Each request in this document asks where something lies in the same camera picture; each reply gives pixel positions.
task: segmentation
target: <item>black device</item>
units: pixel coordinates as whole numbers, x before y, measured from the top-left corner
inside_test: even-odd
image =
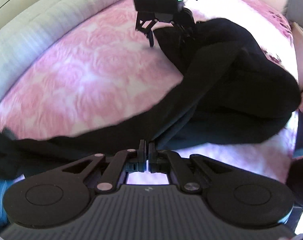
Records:
[[[133,172],[168,185],[127,185]],[[4,240],[277,240],[294,204],[284,184],[208,157],[182,158],[144,140],[18,182],[5,193]]]
[[[157,22],[171,23],[181,32],[181,42],[195,35],[192,12],[184,7],[184,0],[134,0],[137,11],[136,31],[141,31],[154,46],[152,27]]]

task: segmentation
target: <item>black garment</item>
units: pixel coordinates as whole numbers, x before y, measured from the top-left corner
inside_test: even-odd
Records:
[[[113,156],[137,148],[140,139],[175,150],[206,142],[260,143],[279,132],[300,103],[293,76],[229,20],[197,23],[197,29],[197,39],[181,52],[174,28],[155,30],[161,49],[184,75],[157,105],[74,138],[11,141],[0,134],[0,178],[28,177],[93,153]]]

